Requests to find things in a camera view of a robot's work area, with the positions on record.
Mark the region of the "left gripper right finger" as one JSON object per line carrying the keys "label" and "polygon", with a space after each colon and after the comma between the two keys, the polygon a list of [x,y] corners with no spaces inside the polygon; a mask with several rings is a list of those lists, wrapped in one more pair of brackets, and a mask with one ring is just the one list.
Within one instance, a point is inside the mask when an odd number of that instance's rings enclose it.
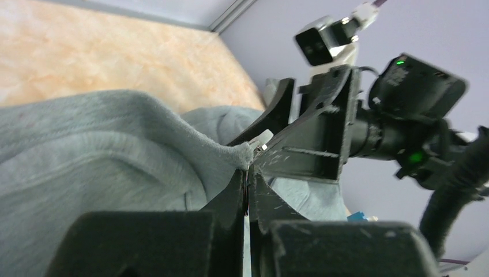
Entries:
{"label": "left gripper right finger", "polygon": [[311,221],[248,172],[252,276],[438,276],[424,237],[400,222]]}

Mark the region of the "grey zip-up jacket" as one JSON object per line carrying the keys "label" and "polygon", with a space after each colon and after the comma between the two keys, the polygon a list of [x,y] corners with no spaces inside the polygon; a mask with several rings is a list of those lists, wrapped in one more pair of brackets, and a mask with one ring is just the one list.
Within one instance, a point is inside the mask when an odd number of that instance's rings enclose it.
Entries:
{"label": "grey zip-up jacket", "polygon": [[1,108],[1,275],[44,275],[86,212],[201,209],[251,162],[251,146],[228,143],[260,115],[178,115],[131,90]]}

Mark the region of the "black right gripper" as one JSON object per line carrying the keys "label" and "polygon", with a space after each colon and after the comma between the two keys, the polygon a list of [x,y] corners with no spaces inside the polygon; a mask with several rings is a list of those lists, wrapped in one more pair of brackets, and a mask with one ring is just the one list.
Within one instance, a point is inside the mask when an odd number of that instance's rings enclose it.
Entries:
{"label": "black right gripper", "polygon": [[336,184],[349,157],[361,72],[341,65],[312,76],[299,87],[299,116],[288,124],[294,78],[279,81],[269,107],[229,146],[251,141],[266,130],[274,136],[253,165],[264,175]]}

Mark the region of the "metal zipper slider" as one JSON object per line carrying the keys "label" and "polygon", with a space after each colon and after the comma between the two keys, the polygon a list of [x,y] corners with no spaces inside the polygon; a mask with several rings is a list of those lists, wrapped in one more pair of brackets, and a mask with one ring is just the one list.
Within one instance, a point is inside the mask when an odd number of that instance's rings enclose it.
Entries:
{"label": "metal zipper slider", "polygon": [[273,138],[273,136],[274,134],[269,129],[266,129],[255,138],[252,138],[248,144],[255,150],[264,150],[267,149],[266,144]]}

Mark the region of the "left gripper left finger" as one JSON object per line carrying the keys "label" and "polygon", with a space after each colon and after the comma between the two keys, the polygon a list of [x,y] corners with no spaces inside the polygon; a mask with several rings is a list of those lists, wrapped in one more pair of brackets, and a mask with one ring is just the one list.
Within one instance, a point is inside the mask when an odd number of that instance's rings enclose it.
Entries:
{"label": "left gripper left finger", "polygon": [[69,228],[47,276],[241,276],[246,173],[200,211],[89,212]]}

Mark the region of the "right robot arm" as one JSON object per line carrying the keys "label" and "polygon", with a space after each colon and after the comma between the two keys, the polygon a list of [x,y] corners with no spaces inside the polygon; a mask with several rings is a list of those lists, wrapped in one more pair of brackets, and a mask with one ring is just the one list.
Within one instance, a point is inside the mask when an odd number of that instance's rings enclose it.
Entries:
{"label": "right robot arm", "polygon": [[289,122],[295,81],[279,82],[265,112],[231,141],[239,145],[269,130],[256,162],[274,177],[337,184],[349,158],[394,160],[396,177],[413,178],[432,191],[419,229],[436,257],[462,209],[488,196],[488,129],[469,141],[451,129],[446,114],[467,83],[403,53],[379,74],[359,99],[363,68],[339,65],[312,76],[299,88],[299,117]]}

